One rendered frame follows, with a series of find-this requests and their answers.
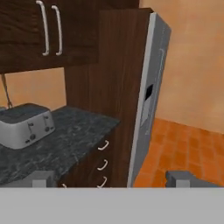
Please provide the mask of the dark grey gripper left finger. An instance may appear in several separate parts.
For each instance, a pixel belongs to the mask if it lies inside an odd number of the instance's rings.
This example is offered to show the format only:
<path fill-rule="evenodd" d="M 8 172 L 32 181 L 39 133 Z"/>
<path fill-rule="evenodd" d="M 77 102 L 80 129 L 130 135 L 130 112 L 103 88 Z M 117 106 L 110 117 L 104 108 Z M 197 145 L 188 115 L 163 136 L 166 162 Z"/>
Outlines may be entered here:
<path fill-rule="evenodd" d="M 10 182 L 4 185 L 4 187 L 55 187 L 56 181 L 54 180 L 54 171 L 34 171 L 26 178 Z"/>

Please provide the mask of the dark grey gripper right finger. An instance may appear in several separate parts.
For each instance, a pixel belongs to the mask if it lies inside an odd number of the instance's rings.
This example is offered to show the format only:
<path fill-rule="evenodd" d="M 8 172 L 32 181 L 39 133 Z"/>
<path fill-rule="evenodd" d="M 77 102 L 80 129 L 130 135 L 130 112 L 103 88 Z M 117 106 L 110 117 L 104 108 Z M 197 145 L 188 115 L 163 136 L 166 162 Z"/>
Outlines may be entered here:
<path fill-rule="evenodd" d="M 177 188 L 187 188 L 187 187 L 218 187 L 218 185 L 205 181 L 200 178 L 196 178 L 189 171 L 167 171 L 165 173 L 166 187 L 177 187 Z"/>

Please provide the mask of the dark wood drawer front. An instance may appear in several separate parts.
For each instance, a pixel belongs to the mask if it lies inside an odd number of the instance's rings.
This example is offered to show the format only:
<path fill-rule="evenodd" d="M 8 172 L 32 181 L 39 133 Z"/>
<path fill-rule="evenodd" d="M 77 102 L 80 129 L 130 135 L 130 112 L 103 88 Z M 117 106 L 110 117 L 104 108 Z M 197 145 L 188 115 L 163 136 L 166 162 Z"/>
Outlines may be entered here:
<path fill-rule="evenodd" d="M 64 174 L 58 181 L 58 187 L 84 187 L 87 185 L 86 181 L 86 166 L 84 164 L 75 164 L 66 174 Z"/>
<path fill-rule="evenodd" d="M 110 158 L 109 158 L 109 161 L 108 161 L 108 165 L 107 165 L 107 167 L 105 168 L 105 169 L 107 169 L 107 168 L 110 168 L 110 169 L 112 169 L 112 156 L 111 156 L 111 152 L 110 152 Z M 87 185 L 86 185 L 86 187 L 88 187 L 88 176 L 89 176 L 89 174 L 92 172 L 92 171 L 94 171 L 95 169 L 97 169 L 97 167 L 94 167 L 94 168 L 89 168 L 88 167 L 88 165 L 87 165 L 87 174 L 86 174 L 86 181 L 87 181 Z"/>
<path fill-rule="evenodd" d="M 104 165 L 104 159 L 109 161 L 111 148 L 113 146 L 114 132 L 107 134 L 87 155 L 87 166 L 89 168 L 102 167 Z M 105 140 L 109 141 L 109 146 L 103 150 L 97 150 L 98 147 L 102 147 L 105 144 Z"/>
<path fill-rule="evenodd" d="M 108 178 L 108 181 L 104 187 L 111 187 L 112 171 L 110 168 L 107 168 L 103 171 L 97 171 L 97 169 L 92 171 L 88 176 L 87 186 L 97 188 L 97 186 L 103 182 L 103 176 L 106 176 Z"/>

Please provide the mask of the silver four-slot toaster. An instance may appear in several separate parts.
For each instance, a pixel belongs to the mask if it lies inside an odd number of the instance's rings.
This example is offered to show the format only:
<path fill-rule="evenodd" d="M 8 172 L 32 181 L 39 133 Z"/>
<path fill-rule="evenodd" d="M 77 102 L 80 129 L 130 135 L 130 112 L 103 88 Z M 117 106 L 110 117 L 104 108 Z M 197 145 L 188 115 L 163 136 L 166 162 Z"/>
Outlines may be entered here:
<path fill-rule="evenodd" d="M 0 144 L 20 150 L 55 131 L 52 112 L 38 104 L 26 103 L 0 111 Z"/>

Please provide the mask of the grey steel fridge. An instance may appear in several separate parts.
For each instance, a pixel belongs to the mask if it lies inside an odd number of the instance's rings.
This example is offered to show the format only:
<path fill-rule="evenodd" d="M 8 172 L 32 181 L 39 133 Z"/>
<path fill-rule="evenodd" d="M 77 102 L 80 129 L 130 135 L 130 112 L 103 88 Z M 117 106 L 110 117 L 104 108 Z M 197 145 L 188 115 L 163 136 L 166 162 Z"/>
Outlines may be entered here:
<path fill-rule="evenodd" d="M 134 185 L 149 151 L 171 32 L 169 25 L 156 12 L 150 14 L 127 187 Z"/>

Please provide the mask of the hanging kitchen utensil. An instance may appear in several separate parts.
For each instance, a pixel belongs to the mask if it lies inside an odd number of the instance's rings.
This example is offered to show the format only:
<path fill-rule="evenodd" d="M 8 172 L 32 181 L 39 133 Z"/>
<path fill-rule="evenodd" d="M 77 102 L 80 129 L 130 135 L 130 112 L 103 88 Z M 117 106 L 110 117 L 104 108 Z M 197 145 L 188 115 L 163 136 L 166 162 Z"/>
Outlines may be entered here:
<path fill-rule="evenodd" d="M 5 91 L 6 98 L 7 98 L 8 109 L 12 109 L 13 108 L 13 105 L 12 105 L 11 99 L 9 97 L 8 88 L 7 88 L 7 82 L 6 82 L 6 77 L 5 77 L 5 74 L 4 73 L 1 74 L 1 80 L 2 80 L 2 83 L 3 83 L 3 88 L 4 88 L 4 91 Z"/>

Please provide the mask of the dark wood fridge side panel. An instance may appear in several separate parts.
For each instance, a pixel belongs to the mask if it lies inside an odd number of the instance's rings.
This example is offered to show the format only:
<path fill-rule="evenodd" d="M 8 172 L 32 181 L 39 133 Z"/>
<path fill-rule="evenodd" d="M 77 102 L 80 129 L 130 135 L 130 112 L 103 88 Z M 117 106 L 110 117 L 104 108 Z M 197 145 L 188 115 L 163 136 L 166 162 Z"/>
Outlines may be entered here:
<path fill-rule="evenodd" d="M 103 10 L 99 60 L 65 69 L 66 104 L 120 121 L 112 138 L 113 187 L 128 182 L 130 154 L 152 9 Z"/>

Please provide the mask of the dark wood cupboard door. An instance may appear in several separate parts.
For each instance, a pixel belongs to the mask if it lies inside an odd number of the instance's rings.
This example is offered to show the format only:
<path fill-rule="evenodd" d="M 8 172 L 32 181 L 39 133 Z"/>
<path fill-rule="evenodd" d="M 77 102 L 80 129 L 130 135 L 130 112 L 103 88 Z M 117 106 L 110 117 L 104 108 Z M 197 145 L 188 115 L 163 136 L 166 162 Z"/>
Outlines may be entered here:
<path fill-rule="evenodd" d="M 63 53 L 59 50 L 58 24 L 52 5 L 60 11 Z M 54 34 L 50 50 L 56 67 L 95 63 L 99 51 L 99 2 L 98 0 L 53 0 L 50 8 Z"/>
<path fill-rule="evenodd" d="M 36 0 L 0 0 L 0 73 L 45 66 L 45 34 Z"/>

